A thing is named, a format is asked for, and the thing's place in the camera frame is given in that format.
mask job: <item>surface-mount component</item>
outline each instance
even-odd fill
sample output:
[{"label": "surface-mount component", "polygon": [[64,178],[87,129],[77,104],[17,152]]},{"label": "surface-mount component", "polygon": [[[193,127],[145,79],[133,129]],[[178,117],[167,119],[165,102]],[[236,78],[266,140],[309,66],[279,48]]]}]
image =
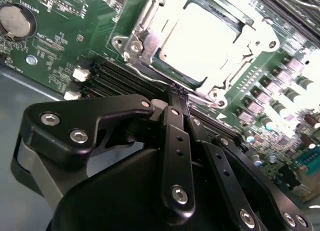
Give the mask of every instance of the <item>surface-mount component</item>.
[{"label": "surface-mount component", "polygon": [[306,134],[302,134],[300,137],[301,141],[306,145],[306,147],[310,150],[316,147],[315,142]]},{"label": "surface-mount component", "polygon": [[268,94],[266,94],[258,87],[254,87],[251,90],[251,93],[258,101],[260,101],[263,104],[270,104],[273,101],[272,97],[270,97]]},{"label": "surface-mount component", "polygon": [[243,104],[248,110],[255,114],[259,114],[265,110],[264,107],[262,107],[260,104],[248,97],[243,100]]},{"label": "surface-mount component", "polygon": [[287,63],[286,66],[291,69],[292,71],[296,71],[297,73],[301,74],[302,71],[305,68],[305,65],[303,63],[301,63],[300,61],[298,61],[295,58],[290,58],[290,59],[286,59]]},{"label": "surface-mount component", "polygon": [[0,7],[0,24],[0,32],[14,41],[28,39],[37,31],[33,13],[18,3]]},{"label": "surface-mount component", "polygon": [[278,144],[279,145],[282,145],[282,146],[285,146],[285,145],[287,145],[289,143],[289,140],[287,139],[287,138],[282,138],[279,142],[278,142]]},{"label": "surface-mount component", "polygon": [[314,129],[320,128],[320,122],[311,114],[307,114],[306,116],[304,116],[304,121],[306,121]]},{"label": "surface-mount component", "polygon": [[314,175],[320,171],[320,149],[314,148],[307,151],[302,156],[300,156],[297,161],[307,167],[306,174],[308,176]]},{"label": "surface-mount component", "polygon": [[293,80],[292,76],[289,73],[280,68],[275,68],[272,74],[283,83],[290,83]]},{"label": "surface-mount component", "polygon": [[260,81],[262,86],[264,86],[267,90],[274,94],[279,94],[283,91],[283,89],[273,80],[268,77],[263,77]]},{"label": "surface-mount component", "polygon": [[238,108],[235,111],[235,114],[241,121],[243,121],[246,124],[251,123],[255,120],[255,117],[252,116],[248,111],[244,110],[243,108]]}]

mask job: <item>silver screw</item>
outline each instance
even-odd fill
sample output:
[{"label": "silver screw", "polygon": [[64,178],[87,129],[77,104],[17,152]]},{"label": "silver screw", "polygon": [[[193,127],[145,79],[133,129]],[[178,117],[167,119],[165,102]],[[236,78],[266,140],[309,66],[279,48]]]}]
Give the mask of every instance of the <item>silver screw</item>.
[{"label": "silver screw", "polygon": [[70,133],[70,139],[77,144],[83,144],[87,142],[88,135],[84,131],[76,129]]},{"label": "silver screw", "polygon": [[194,122],[195,125],[197,125],[197,126],[200,126],[200,125],[201,125],[201,123],[200,123],[200,121],[199,121],[198,119],[194,119],[193,122]]},{"label": "silver screw", "polygon": [[28,55],[26,58],[25,58],[25,61],[29,64],[29,65],[37,65],[38,63],[38,59],[33,56],[33,55]]},{"label": "silver screw", "polygon": [[291,226],[291,227],[295,227],[296,226],[296,222],[294,221],[294,219],[288,214],[288,213],[284,213],[283,217],[285,219],[285,221]]},{"label": "silver screw", "polygon": [[56,126],[60,123],[60,118],[53,113],[45,113],[41,115],[40,119],[44,125]]},{"label": "silver screw", "polygon": [[148,102],[144,101],[144,100],[141,101],[141,104],[143,106],[145,106],[146,108],[150,107],[150,104]]},{"label": "silver screw", "polygon": [[222,142],[224,145],[229,145],[229,142],[228,142],[226,139],[224,139],[224,138],[221,139],[221,142]]},{"label": "silver screw", "polygon": [[179,115],[179,112],[177,110],[175,110],[174,108],[171,109],[171,112],[174,114],[174,115]]},{"label": "silver screw", "polygon": [[240,217],[242,221],[250,228],[253,229],[255,227],[255,220],[252,218],[252,216],[245,211],[244,209],[241,209],[240,211]]},{"label": "silver screw", "polygon": [[308,227],[307,222],[306,222],[301,216],[299,216],[299,215],[297,214],[295,217],[296,217],[296,219],[300,222],[300,224],[302,224],[302,226]]},{"label": "silver screw", "polygon": [[135,52],[135,53],[138,53],[138,52],[139,52],[138,47],[135,46],[135,45],[132,45],[132,46],[131,46],[131,49],[132,49],[132,51]]},{"label": "silver screw", "polygon": [[186,191],[180,187],[174,187],[172,189],[172,197],[181,205],[185,205],[188,202],[188,195]]},{"label": "silver screw", "polygon": [[144,49],[143,45],[139,41],[133,41],[130,48],[135,53],[140,53]]}]

